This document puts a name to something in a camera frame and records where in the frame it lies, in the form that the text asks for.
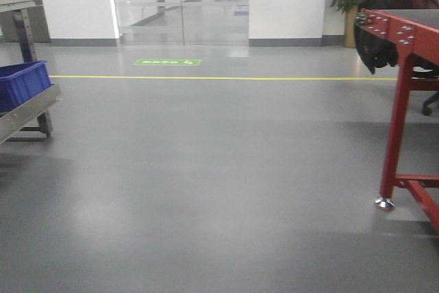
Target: metal shelf rack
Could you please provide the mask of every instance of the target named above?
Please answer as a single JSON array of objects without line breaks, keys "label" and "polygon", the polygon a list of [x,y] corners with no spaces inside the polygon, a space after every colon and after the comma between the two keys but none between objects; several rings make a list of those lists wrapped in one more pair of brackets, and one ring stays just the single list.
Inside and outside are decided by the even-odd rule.
[{"label": "metal shelf rack", "polygon": [[[12,13],[24,62],[37,60],[27,8],[39,6],[41,2],[41,0],[0,0],[0,12]],[[57,102],[60,94],[60,87],[53,84],[14,110],[2,113],[0,117],[0,143],[20,130],[39,131],[49,137],[53,128],[48,108]],[[24,127],[35,118],[38,120],[38,127]]]}]

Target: blue plastic crate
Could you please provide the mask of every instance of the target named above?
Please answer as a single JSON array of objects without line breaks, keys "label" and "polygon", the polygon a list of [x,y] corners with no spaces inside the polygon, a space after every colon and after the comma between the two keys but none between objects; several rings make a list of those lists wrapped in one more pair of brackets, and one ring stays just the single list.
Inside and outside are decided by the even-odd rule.
[{"label": "blue plastic crate", "polygon": [[51,86],[46,62],[0,67],[0,112],[15,109]]}]

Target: glass partition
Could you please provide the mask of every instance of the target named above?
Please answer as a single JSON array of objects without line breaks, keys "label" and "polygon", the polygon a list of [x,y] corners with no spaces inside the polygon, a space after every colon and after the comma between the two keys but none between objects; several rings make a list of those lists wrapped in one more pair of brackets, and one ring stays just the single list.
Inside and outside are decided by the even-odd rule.
[{"label": "glass partition", "polygon": [[247,45],[248,0],[115,0],[122,43]]}]

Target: floor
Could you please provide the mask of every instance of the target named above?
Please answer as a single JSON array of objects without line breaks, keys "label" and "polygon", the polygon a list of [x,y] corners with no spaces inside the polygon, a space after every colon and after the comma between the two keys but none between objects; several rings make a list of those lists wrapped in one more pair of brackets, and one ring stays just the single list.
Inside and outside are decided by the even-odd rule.
[{"label": "floor", "polygon": [[[3,293],[438,291],[420,207],[403,189],[393,212],[373,204],[396,68],[371,76],[343,47],[37,53],[62,99],[51,138],[0,146]],[[0,44],[0,65],[20,61]],[[401,172],[438,173],[429,94],[412,94]]]}]

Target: white pillar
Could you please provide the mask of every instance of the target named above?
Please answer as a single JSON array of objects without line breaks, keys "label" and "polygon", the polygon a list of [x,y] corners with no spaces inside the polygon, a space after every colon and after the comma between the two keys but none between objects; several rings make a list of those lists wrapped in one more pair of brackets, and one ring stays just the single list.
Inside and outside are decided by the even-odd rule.
[{"label": "white pillar", "polygon": [[114,0],[43,0],[55,45],[117,45]]}]

